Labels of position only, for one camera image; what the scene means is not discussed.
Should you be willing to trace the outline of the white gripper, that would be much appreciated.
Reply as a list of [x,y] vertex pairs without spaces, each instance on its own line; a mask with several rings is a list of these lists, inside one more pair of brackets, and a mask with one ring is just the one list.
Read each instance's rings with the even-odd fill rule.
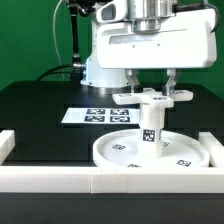
[[217,59],[213,9],[180,12],[162,21],[161,29],[133,33],[128,22],[102,25],[97,31],[97,59],[103,68],[124,68],[132,93],[140,85],[137,69],[168,69],[162,88],[172,95],[179,69],[210,67]]

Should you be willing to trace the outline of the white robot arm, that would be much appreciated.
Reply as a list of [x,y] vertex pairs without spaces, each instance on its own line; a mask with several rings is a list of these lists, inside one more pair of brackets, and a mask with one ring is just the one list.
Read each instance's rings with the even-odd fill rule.
[[81,84],[101,94],[138,85],[145,69],[165,69],[163,93],[174,92],[182,69],[206,68],[217,59],[218,9],[206,2],[107,0],[92,16],[92,52]]

